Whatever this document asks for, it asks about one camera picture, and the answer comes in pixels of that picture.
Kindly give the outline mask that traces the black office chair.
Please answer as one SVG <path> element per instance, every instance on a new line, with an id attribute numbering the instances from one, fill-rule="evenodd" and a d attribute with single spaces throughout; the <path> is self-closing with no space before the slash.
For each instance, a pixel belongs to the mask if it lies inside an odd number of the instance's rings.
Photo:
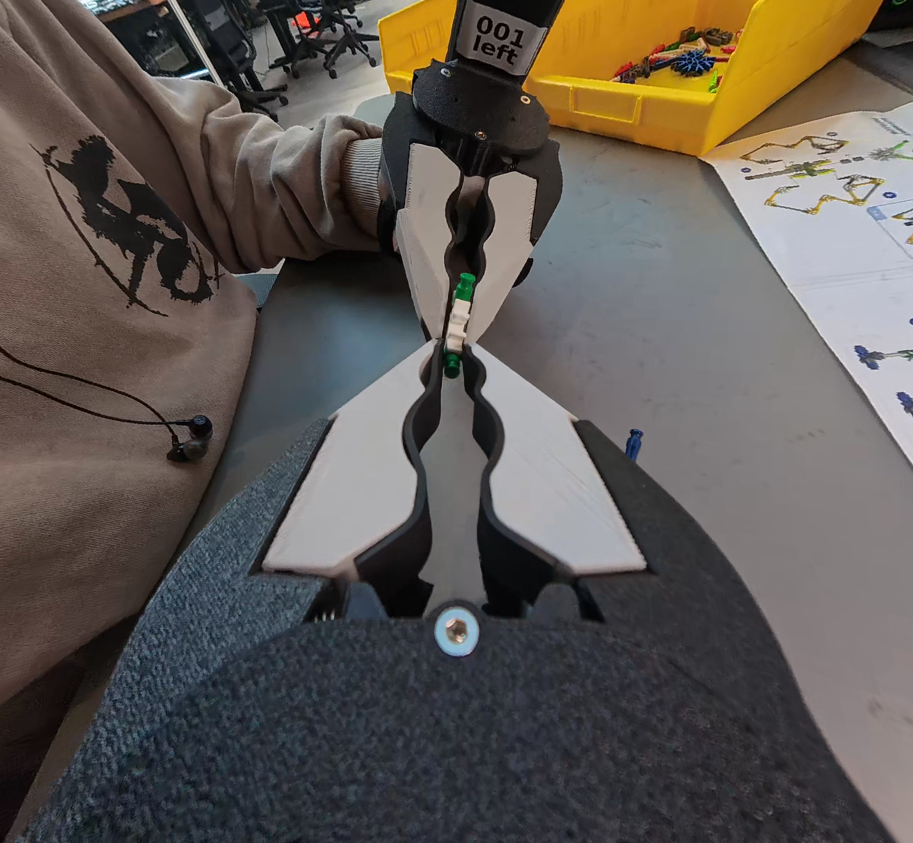
<path id="1" fill-rule="evenodd" d="M 282 51 L 270 68 L 298 79 L 300 65 L 318 59 L 329 78 L 336 79 L 337 62 L 345 54 L 365 58 L 371 68 L 378 66 L 369 45 L 379 38 L 362 31 L 353 0 L 259 1 Z"/>
<path id="2" fill-rule="evenodd" d="M 243 110 L 277 121 L 268 104 L 286 106 L 287 86 L 263 88 L 254 68 L 257 50 L 228 0 L 189 0 L 194 20 L 203 33 L 203 46 L 222 82 Z"/>

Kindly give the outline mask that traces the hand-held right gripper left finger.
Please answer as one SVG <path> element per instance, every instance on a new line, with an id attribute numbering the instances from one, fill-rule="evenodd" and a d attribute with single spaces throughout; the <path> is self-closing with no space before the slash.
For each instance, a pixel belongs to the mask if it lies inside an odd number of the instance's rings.
<path id="1" fill-rule="evenodd" d="M 330 419 L 263 559 L 268 573 L 414 580 L 432 547 L 421 452 L 441 416 L 443 350 L 428 342 Z"/>

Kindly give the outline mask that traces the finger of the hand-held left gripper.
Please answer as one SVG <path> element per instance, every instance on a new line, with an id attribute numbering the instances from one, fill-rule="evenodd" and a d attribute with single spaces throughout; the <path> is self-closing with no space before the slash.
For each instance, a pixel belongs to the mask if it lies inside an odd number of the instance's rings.
<path id="1" fill-rule="evenodd" d="M 441 338 L 446 324 L 447 252 L 455 236 L 448 212 L 462 184 L 462 172 L 444 152 L 411 144 L 405 205 L 396 215 L 394 236 L 417 316 L 433 340 Z"/>
<path id="2" fill-rule="evenodd" d="M 461 196 L 476 198 L 474 207 L 489 210 L 491 223 L 483 225 L 482 268 L 477 279 L 466 342 L 477 343 L 508 298 L 522 267 L 531 257 L 531 230 L 538 181 L 510 171 L 487 179 L 465 177 Z"/>

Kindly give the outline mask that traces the pile of toy pieces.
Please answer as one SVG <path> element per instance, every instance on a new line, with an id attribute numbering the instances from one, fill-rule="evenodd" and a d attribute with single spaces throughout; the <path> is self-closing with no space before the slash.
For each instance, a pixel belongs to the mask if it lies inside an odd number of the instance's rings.
<path id="1" fill-rule="evenodd" d="M 663 82 L 668 75 L 678 83 L 701 80 L 705 85 L 703 90 L 716 95 L 743 34 L 743 28 L 729 31 L 720 27 L 688 27 L 673 42 L 658 45 L 638 61 L 622 64 L 610 82 L 634 85 L 656 74 Z"/>

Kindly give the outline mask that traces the yellow plastic bin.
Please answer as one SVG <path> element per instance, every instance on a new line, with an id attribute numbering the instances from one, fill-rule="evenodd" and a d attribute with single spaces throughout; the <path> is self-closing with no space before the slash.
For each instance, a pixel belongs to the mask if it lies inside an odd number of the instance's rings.
<path id="1" fill-rule="evenodd" d="M 413 74 L 447 56 L 458 0 L 421 0 L 382 18 L 382 67 L 391 93 L 409 92 Z"/>
<path id="2" fill-rule="evenodd" d="M 884 0 L 566 0 L 525 89 L 551 123 L 700 156 L 861 37 Z M 681 32 L 729 32 L 699 77 L 617 81 Z"/>

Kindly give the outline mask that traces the grey desk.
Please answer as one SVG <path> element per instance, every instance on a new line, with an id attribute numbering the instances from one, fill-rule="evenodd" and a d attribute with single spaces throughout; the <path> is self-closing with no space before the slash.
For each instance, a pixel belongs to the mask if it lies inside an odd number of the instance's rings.
<path id="1" fill-rule="evenodd" d="M 482 340 L 596 449 L 646 575 L 481 616 L 313 622 L 242 575 L 324 416 L 420 341 L 376 256 L 280 274 L 227 457 L 29 841 L 911 841 L 911 468 L 696 159 L 559 132 L 564 196 Z"/>

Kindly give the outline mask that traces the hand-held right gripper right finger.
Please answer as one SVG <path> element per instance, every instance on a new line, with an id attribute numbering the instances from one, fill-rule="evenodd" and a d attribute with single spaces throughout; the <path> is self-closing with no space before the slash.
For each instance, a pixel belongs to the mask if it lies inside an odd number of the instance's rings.
<path id="1" fill-rule="evenodd" d="M 486 457 L 477 543 L 495 580 L 575 580 L 644 571 L 580 436 L 580 421 L 479 345 L 464 354 L 472 435 Z"/>

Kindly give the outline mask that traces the printed instruction sheet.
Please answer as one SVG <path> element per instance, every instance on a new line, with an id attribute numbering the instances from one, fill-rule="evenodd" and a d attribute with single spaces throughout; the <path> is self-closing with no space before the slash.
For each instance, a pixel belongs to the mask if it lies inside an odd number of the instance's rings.
<path id="1" fill-rule="evenodd" d="M 912 460 L 912 104 L 703 156 L 770 265 Z"/>

